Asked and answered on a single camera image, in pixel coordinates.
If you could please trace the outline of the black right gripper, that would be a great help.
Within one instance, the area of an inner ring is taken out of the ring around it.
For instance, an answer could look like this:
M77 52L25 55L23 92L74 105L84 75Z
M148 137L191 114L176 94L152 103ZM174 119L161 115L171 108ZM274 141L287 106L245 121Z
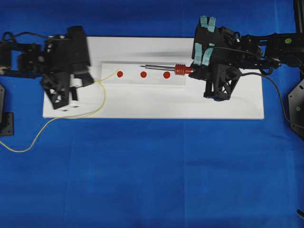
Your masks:
M237 54L235 45L240 33L215 25L215 17L200 16L189 77L206 81L204 97L220 102L230 99L240 79L240 70L230 65Z

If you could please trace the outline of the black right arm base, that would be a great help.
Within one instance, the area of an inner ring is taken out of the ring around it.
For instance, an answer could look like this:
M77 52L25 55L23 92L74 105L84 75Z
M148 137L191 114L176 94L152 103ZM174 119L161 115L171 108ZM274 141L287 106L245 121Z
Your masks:
M304 139L304 80L302 80L289 94L288 106L291 129Z

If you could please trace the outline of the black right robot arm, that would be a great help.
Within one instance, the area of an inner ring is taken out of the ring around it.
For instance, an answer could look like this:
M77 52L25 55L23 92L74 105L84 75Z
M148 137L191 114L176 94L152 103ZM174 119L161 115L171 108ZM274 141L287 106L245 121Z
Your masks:
M206 82L204 97L229 100L242 69L265 76L281 65L304 67L302 33L241 36L227 27L216 27L216 18L201 16L195 29L190 78Z

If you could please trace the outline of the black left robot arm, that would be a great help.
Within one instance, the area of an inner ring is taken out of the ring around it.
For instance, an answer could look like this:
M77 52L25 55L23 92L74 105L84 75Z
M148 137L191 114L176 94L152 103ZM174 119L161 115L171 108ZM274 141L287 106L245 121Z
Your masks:
M19 43L17 37L26 34L44 38L44 45ZM5 32L0 40L0 74L18 78L40 77L40 84L53 109L65 107L70 100L77 99L77 86L72 85L72 79L78 79L80 87L94 83L90 66L87 37L82 26L69 27L63 36Z

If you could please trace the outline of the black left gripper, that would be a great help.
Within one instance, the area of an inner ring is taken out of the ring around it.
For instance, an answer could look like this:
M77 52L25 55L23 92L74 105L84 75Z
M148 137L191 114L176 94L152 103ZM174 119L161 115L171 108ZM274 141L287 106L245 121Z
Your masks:
M43 75L40 81L53 109L78 101L76 87L70 87L70 74L81 80L81 86L89 86L94 79L89 73L91 66L87 37L82 26L67 29L65 36L47 37L45 47L30 43L18 43L18 74Z

